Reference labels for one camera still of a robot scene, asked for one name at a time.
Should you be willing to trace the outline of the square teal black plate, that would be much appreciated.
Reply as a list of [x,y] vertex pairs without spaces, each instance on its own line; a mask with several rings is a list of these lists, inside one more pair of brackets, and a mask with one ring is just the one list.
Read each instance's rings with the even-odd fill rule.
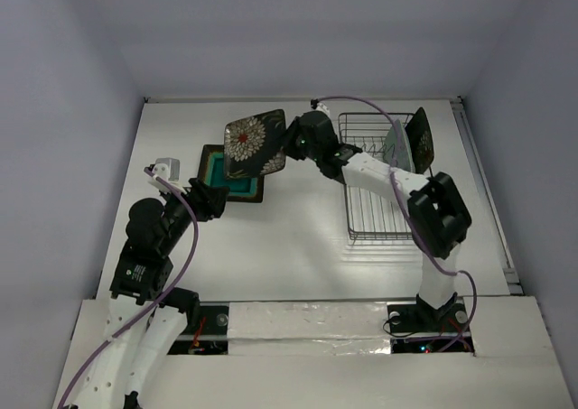
[[261,203],[264,178],[228,179],[225,176],[224,147],[205,144],[200,156],[197,177],[210,187],[229,187],[228,201]]

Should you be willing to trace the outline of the black white floral square plate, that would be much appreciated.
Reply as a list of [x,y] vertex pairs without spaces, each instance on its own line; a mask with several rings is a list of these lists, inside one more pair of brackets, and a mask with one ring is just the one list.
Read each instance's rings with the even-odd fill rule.
[[247,116],[225,126],[224,174],[227,179],[253,179],[285,167],[283,109]]

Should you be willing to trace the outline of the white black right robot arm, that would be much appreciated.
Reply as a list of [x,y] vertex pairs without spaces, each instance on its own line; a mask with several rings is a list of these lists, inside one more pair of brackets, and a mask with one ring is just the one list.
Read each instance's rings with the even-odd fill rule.
[[283,135],[282,149],[292,159],[314,161],[328,179],[372,192],[399,207],[423,255],[415,317],[428,330],[444,324],[457,299],[458,250],[472,222],[451,176],[408,172],[345,144],[329,117],[317,110],[294,119]]

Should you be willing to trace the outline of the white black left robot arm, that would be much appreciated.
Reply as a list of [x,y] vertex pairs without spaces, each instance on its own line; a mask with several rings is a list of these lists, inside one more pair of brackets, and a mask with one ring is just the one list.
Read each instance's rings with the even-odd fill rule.
[[222,215],[229,189],[196,178],[186,188],[158,175],[151,181],[160,196],[128,212],[102,342],[71,379],[60,408],[139,407],[177,337],[202,324],[199,295],[177,285],[193,256],[171,278],[170,254],[188,228]]

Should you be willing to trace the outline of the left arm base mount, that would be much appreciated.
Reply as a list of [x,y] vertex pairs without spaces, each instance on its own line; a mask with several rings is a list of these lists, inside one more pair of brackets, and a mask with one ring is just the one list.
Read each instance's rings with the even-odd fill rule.
[[202,303],[200,312],[172,344],[169,355],[227,355],[229,305]]

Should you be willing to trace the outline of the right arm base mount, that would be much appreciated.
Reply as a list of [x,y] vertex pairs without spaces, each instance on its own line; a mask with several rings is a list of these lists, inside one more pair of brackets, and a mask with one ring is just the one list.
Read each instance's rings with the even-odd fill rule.
[[429,319],[415,303],[390,303],[382,329],[393,354],[474,353],[469,319],[462,302],[441,319]]

